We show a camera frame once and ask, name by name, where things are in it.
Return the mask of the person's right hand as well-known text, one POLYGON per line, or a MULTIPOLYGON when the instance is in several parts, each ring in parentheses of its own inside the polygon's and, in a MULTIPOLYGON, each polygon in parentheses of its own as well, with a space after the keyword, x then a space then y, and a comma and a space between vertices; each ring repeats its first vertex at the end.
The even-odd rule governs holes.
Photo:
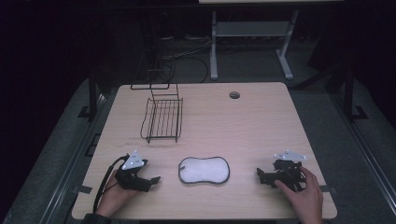
POLYGON ((294 192, 280 180, 276 180, 275 184, 290 201, 302 224, 322 224, 323 194, 317 177, 304 167, 301 167, 301 171, 306 181, 304 190, 294 192))

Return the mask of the black metal stand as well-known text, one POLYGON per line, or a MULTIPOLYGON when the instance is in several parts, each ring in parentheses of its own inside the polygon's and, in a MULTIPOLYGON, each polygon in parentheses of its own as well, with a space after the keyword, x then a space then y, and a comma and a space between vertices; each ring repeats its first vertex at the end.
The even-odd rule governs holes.
POLYGON ((84 105, 78 114, 79 118, 86 118, 88 122, 93 121, 98 112, 98 99, 100 95, 100 88, 98 85, 97 73, 92 70, 88 78, 89 87, 89 104, 84 105))
POLYGON ((341 88, 344 88, 342 110, 346 118, 351 122, 354 122, 356 119, 368 119, 367 114, 360 105, 353 105, 354 76, 350 68, 333 75, 326 90, 329 93, 336 94, 341 88))

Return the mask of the white sponge pad dark edge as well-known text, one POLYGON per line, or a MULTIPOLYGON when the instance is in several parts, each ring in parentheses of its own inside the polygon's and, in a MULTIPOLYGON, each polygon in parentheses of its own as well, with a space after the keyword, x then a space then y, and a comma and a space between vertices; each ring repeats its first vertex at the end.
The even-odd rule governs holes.
POLYGON ((184 159, 178 166, 179 180, 184 184, 210 183, 220 185, 228 181, 230 166, 222 157, 184 159))

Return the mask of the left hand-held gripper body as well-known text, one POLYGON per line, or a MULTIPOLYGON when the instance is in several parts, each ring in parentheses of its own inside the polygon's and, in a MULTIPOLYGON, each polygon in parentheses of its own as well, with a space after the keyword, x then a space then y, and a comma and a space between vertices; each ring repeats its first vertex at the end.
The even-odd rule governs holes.
POLYGON ((148 192, 151 187, 151 181, 137 175, 147 162, 147 160, 141 158, 136 150, 132 154, 128 154, 126 161, 115 174, 119 185, 123 189, 148 192))

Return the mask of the person's left hand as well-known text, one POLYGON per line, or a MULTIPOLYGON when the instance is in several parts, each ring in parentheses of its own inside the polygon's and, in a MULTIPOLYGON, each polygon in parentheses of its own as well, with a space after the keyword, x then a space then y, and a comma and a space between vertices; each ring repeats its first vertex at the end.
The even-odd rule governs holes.
POLYGON ((117 172, 114 171, 106 183, 106 190, 95 211, 96 215, 112 217, 138 194, 136 190, 123 189, 115 178, 116 173, 117 172))

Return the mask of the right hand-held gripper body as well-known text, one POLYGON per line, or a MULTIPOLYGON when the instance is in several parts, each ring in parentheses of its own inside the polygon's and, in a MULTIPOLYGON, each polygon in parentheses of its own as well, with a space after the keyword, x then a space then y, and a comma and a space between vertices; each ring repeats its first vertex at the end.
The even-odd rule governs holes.
POLYGON ((287 149, 283 153, 275 154, 274 158, 276 159, 273 163, 275 171, 264 174, 264 183, 275 188, 275 181, 279 180, 292 191, 302 191, 305 177, 300 167, 306 160, 306 156, 287 149))

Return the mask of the grey metal table frame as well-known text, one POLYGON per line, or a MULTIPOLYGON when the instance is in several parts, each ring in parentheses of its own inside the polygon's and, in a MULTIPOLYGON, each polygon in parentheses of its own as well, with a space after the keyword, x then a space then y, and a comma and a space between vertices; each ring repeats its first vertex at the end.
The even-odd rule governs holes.
POLYGON ((218 44, 220 40, 240 40, 244 44, 251 44, 255 49, 260 45, 273 48, 277 61, 286 80, 293 80, 287 51, 292 34, 299 16, 298 10, 290 13, 290 18, 283 21, 222 21, 216 11, 212 12, 211 19, 211 46, 209 51, 210 78, 217 80, 218 71, 218 44))

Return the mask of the black wire rack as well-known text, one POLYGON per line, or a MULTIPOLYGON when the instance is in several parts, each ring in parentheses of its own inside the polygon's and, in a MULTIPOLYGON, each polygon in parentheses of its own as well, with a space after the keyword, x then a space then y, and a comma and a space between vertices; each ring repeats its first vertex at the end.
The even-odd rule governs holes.
POLYGON ((148 143, 164 139, 177 142, 181 136, 183 98, 179 95, 174 63, 164 64, 161 56, 151 63, 144 53, 130 89, 148 94, 140 136, 148 143))

